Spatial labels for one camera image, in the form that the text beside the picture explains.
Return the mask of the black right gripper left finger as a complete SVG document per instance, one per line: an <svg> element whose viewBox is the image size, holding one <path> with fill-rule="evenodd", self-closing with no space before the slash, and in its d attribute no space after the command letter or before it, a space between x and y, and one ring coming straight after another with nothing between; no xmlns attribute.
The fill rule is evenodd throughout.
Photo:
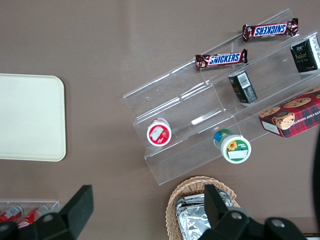
<svg viewBox="0 0 320 240"><path fill-rule="evenodd" d="M76 240L94 211L93 186L83 185L58 212L35 222L37 240Z"/></svg>

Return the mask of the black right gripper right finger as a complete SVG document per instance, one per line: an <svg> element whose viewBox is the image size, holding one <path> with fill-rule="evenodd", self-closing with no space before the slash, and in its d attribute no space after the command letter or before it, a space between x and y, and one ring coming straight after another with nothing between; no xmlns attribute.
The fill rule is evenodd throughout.
<svg viewBox="0 0 320 240"><path fill-rule="evenodd" d="M227 207L217 188L210 184L204 187L204 210L210 224L201 240L252 240L250 218L238 207Z"/></svg>

